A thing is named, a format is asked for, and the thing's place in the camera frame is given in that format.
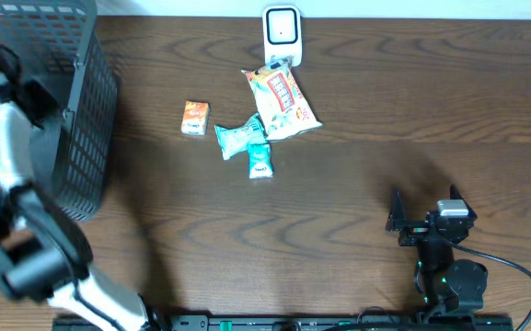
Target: product package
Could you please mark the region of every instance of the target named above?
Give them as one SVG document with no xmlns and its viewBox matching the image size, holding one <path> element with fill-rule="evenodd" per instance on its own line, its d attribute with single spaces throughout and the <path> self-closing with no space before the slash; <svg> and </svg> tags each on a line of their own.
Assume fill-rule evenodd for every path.
<svg viewBox="0 0 531 331">
<path fill-rule="evenodd" d="M 230 159 L 234 154 L 247 151 L 250 144 L 266 143 L 259 114 L 251 116 L 245 125 L 236 129 L 227 129 L 214 125 L 216 137 L 222 148 L 222 158 Z"/>
<path fill-rule="evenodd" d="M 210 106 L 203 102 L 185 102 L 181 132 L 186 134 L 206 134 Z"/>
<path fill-rule="evenodd" d="M 291 72 L 292 58 L 242 71 L 253 90 L 268 141 L 279 141 L 322 126 L 300 92 Z"/>
<path fill-rule="evenodd" d="M 248 177 L 250 179 L 273 177 L 271 147 L 268 143 L 248 146 Z"/>
</svg>

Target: white barcode scanner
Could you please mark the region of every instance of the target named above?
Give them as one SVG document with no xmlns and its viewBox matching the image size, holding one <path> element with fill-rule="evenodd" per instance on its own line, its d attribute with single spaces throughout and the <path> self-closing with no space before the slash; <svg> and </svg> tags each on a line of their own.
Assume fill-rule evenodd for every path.
<svg viewBox="0 0 531 331">
<path fill-rule="evenodd" d="M 293 56 L 292 66 L 302 62 L 300 11 L 295 6 L 269 6 L 263 11 L 265 63 Z"/>
</svg>

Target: orange box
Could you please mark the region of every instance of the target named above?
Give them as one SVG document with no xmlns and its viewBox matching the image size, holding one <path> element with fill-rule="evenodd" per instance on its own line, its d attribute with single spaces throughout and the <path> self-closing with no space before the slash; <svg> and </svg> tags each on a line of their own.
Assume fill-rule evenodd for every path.
<svg viewBox="0 0 531 331">
<path fill-rule="evenodd" d="M 210 105 L 203 102 L 185 102 L 181 132 L 185 134 L 206 134 Z"/>
</svg>

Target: gray plastic basket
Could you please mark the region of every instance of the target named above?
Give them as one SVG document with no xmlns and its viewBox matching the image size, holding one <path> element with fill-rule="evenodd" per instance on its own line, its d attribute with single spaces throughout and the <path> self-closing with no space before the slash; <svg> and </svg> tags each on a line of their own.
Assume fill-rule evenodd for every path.
<svg viewBox="0 0 531 331">
<path fill-rule="evenodd" d="M 78 221 L 100 204 L 118 94 L 96 16 L 93 0 L 0 0 L 0 43 L 61 104 L 30 136 L 37 183 Z"/>
</svg>

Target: blue wrapper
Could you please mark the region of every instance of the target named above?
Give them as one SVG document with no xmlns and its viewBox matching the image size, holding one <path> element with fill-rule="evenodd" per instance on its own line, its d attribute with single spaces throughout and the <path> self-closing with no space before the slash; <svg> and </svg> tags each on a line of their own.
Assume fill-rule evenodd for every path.
<svg viewBox="0 0 531 331">
<path fill-rule="evenodd" d="M 248 147 L 248 177 L 250 179 L 273 177 L 271 147 L 266 144 L 252 144 Z"/>
<path fill-rule="evenodd" d="M 216 137 L 222 148 L 222 158 L 230 159 L 233 155 L 247 151 L 250 144 L 267 143 L 259 114 L 251 116 L 245 125 L 236 129 L 227 129 L 214 125 Z"/>
</svg>

